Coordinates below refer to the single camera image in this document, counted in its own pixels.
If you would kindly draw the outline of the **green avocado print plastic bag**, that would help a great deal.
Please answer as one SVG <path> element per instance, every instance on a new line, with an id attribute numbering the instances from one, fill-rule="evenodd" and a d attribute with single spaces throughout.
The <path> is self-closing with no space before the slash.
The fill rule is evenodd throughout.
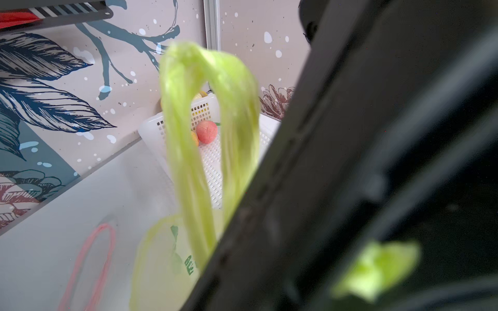
<path id="1" fill-rule="evenodd" d="M 266 144 L 257 81 L 236 56 L 194 43 L 160 62 L 161 141 L 179 211 L 146 232 L 131 310 L 180 310 L 257 171 Z"/>

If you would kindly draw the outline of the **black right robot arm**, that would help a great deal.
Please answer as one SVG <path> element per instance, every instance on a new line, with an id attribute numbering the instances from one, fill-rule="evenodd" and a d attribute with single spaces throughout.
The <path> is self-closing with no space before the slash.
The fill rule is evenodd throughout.
<path id="1" fill-rule="evenodd" d="M 496 310 L 497 2 L 301 1 L 287 113 L 184 310 Z"/>

